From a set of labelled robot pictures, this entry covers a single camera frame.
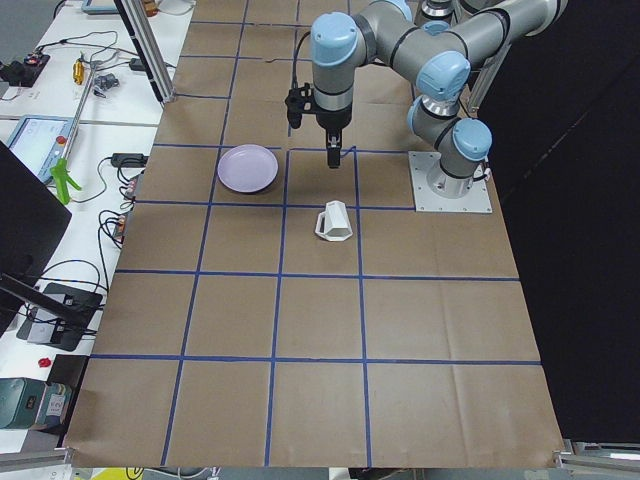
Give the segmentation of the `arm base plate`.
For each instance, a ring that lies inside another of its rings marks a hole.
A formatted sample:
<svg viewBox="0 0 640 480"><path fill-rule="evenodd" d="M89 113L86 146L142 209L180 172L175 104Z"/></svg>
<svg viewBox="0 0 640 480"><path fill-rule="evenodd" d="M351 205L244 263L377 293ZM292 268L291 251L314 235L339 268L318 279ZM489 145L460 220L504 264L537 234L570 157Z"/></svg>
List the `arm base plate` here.
<svg viewBox="0 0 640 480"><path fill-rule="evenodd" d="M410 151L408 160L417 212L492 213L487 182L475 181L480 165L470 178L455 179L441 169L438 152Z"/></svg>

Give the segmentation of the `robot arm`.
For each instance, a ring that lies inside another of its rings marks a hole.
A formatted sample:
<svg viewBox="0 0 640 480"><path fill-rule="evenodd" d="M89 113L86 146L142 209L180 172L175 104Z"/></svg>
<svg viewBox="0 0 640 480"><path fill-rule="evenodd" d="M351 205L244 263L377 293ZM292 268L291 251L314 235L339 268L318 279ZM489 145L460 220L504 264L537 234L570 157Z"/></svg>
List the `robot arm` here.
<svg viewBox="0 0 640 480"><path fill-rule="evenodd" d="M501 1L437 34L416 25L403 1L372 1L353 16L331 12L316 18L310 31L312 110L325 131L328 165L340 165L355 72L379 59L420 93L407 123L440 155L428 173L431 190L445 198L464 196L492 145L482 121L458 115L472 67L495 59L524 36L543 32L566 6L564 1Z"/></svg>

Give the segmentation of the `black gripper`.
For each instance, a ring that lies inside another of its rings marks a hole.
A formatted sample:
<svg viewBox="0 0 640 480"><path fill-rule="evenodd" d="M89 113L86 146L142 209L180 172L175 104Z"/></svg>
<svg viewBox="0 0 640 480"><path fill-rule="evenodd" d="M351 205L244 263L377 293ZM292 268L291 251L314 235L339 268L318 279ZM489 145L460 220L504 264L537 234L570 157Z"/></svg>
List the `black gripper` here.
<svg viewBox="0 0 640 480"><path fill-rule="evenodd" d="M330 111L320 109L316 121L325 131L327 164L329 168L339 168L341 164L342 133L351 122L351 107Z"/></svg>

